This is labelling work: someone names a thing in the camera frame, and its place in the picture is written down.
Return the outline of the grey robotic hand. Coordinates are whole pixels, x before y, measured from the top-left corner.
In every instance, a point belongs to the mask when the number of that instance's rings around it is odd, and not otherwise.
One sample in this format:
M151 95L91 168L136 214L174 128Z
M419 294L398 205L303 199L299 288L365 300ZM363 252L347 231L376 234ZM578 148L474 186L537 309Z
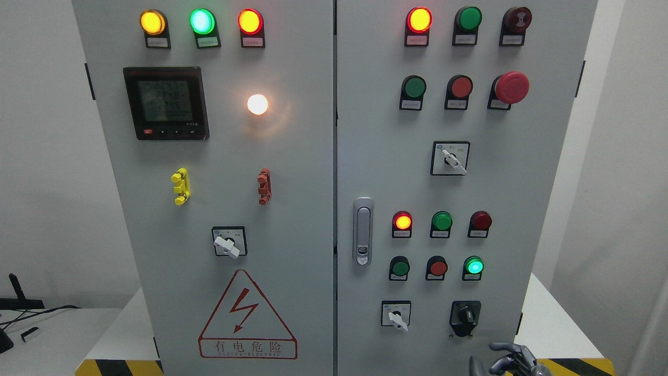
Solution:
M507 351L504 356L499 357L488 369L483 366L480 359L471 356L469 359L469 375L552 375L551 370L545 364L538 362L530 349L525 345L513 343L495 342L489 344L493 351Z

